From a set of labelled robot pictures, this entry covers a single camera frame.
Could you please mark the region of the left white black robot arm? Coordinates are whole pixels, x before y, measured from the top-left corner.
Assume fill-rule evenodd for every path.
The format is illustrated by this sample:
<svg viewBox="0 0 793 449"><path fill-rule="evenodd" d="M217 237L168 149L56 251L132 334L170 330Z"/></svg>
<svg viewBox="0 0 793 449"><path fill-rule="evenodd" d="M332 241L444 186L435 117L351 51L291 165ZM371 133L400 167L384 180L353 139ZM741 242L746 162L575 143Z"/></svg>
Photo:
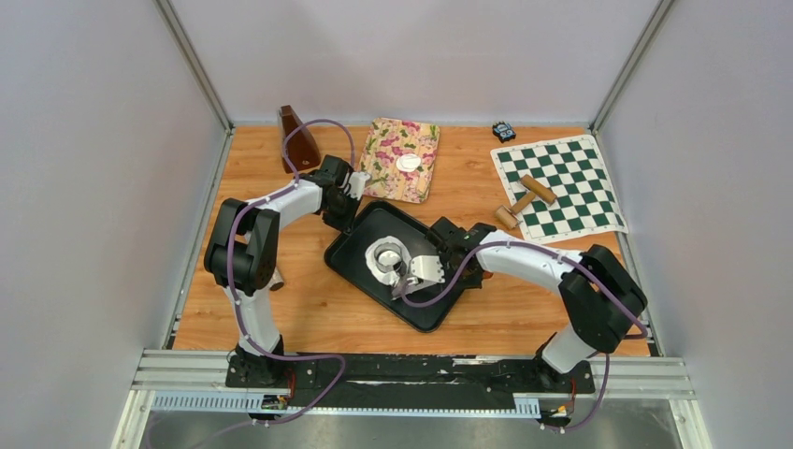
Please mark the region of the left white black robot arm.
<svg viewBox="0 0 793 449"><path fill-rule="evenodd" d="M309 173L256 199L225 200L204 255L204 268L227 294L238 325L235 356L264 386L279 384L290 357L272 316L269 284L277 267L280 232L292 222L318 215L348 231L369 175L345 160L327 156Z"/></svg>

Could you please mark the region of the wooden handled metal scraper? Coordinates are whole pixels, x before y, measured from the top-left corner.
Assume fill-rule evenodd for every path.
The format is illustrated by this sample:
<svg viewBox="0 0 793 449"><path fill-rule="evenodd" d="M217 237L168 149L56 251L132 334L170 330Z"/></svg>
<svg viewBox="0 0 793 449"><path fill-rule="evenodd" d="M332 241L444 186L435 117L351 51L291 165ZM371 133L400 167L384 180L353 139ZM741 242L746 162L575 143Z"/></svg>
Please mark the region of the wooden handled metal scraper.
<svg viewBox="0 0 793 449"><path fill-rule="evenodd" d="M454 281L454 273L451 275L446 274L436 280L409 276L393 287L392 297L393 300L396 300L402 296L410 297L413 294L428 293L429 297L432 298L440 295L447 286L451 286L452 291L482 289L485 279L486 277L480 277L475 273L464 273L456 281Z"/></svg>

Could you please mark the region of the black baking tray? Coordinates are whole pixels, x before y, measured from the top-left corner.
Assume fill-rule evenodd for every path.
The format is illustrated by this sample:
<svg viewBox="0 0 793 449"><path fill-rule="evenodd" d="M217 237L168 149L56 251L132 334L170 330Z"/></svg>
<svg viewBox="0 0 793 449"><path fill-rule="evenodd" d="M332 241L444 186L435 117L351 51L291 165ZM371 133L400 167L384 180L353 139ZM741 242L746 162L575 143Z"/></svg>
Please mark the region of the black baking tray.
<svg viewBox="0 0 793 449"><path fill-rule="evenodd" d="M377 239L393 236L408 249L411 258L416 255L439 255L437 246L443 241L472 239L479 243L495 228L476 224L467 230L440 217L428 226L404 210L386 202L374 201L363 208L353 221L349 234L342 234L328 247L325 263L342 279L384 306L409 326L420 332L436 330L464 291L452 291L447 286L440 295L428 293L402 296L393 300L394 286L378 282L365 262L365 250Z"/></svg>

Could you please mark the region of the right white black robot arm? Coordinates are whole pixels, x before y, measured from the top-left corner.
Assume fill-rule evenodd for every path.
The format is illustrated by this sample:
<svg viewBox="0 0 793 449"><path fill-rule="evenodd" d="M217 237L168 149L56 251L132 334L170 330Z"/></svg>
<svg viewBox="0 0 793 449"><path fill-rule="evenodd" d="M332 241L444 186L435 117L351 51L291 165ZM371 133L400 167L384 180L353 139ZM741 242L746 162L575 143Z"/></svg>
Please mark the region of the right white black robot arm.
<svg viewBox="0 0 793 449"><path fill-rule="evenodd" d="M538 350L534 377L546 390L567 383L571 370L591 355L612 354L623 340L647 335L640 316L647 297L614 253L602 245L583 252L560 250L516 238L490 224L471 229L445 217L426 240L454 275L443 289L479 288L486 272L506 274L557 294L568 324Z"/></svg>

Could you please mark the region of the wooden pastry roller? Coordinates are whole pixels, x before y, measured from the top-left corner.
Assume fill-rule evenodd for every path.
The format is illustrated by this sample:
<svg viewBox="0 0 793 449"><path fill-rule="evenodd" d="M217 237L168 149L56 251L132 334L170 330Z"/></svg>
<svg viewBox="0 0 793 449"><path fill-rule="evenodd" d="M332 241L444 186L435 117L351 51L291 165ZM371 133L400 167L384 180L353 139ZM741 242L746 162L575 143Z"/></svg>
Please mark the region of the wooden pastry roller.
<svg viewBox="0 0 793 449"><path fill-rule="evenodd" d="M494 216L508 229L514 229L520 223L522 212L537 198L544 203L551 205L556 202L557 195L549 188L532 178L525 175L520 180L526 188L525 193L511 206L500 206L496 209Z"/></svg>

